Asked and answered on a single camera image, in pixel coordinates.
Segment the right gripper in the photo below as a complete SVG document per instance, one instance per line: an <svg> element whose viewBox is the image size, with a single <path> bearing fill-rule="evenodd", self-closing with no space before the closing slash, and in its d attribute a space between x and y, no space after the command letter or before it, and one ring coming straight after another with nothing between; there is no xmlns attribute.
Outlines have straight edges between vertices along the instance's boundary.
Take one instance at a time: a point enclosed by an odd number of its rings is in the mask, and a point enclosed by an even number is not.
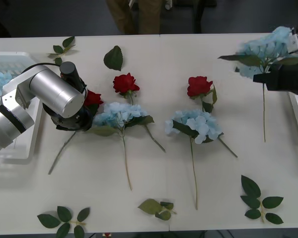
<svg viewBox="0 0 298 238"><path fill-rule="evenodd" d="M282 73L283 65L272 64L269 68L269 73L254 75L253 82L266 83L269 91L287 91Z"/></svg>

